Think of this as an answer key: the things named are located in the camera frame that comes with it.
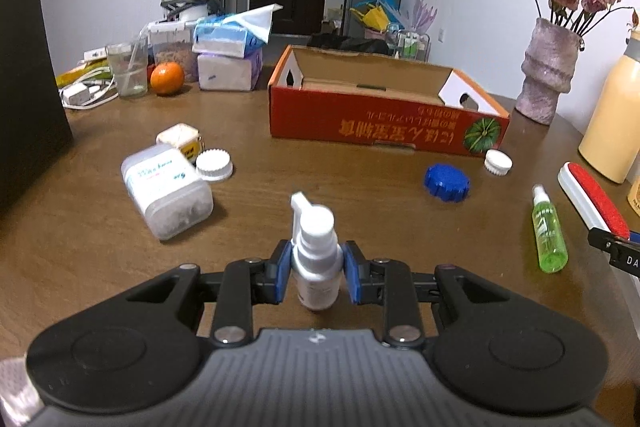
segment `orange fruit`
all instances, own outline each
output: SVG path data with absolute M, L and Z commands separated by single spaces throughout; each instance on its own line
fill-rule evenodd
M 151 73 L 151 89 L 156 94 L 175 94 L 184 84 L 184 70 L 177 62 L 164 62 Z

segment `metal screw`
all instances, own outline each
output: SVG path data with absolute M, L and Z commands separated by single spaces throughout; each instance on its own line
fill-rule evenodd
M 420 330 L 413 326 L 394 326 L 389 331 L 389 336 L 396 342 L 413 342 L 420 338 Z
M 235 344 L 242 341 L 246 337 L 246 333 L 238 326 L 225 326 L 217 329 L 213 336 L 223 344 Z

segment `green spray bottle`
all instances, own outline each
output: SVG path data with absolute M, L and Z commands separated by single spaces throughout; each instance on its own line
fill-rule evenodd
M 545 187 L 533 187 L 533 230 L 538 247 L 538 264 L 545 273 L 560 271 L 569 260 L 558 211 L 545 192 Z

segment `red brush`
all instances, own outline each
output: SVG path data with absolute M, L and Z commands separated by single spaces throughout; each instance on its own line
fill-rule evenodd
M 565 163 L 558 181 L 589 229 L 603 229 L 629 240 L 631 232 L 625 218 L 583 167 Z

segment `white spray bottle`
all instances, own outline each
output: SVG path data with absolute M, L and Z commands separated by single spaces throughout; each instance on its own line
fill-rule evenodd
M 334 214 L 311 204 L 302 192 L 291 197 L 293 255 L 291 266 L 298 298 L 305 308 L 330 308 L 338 298 L 342 275 L 342 248 L 334 230 Z

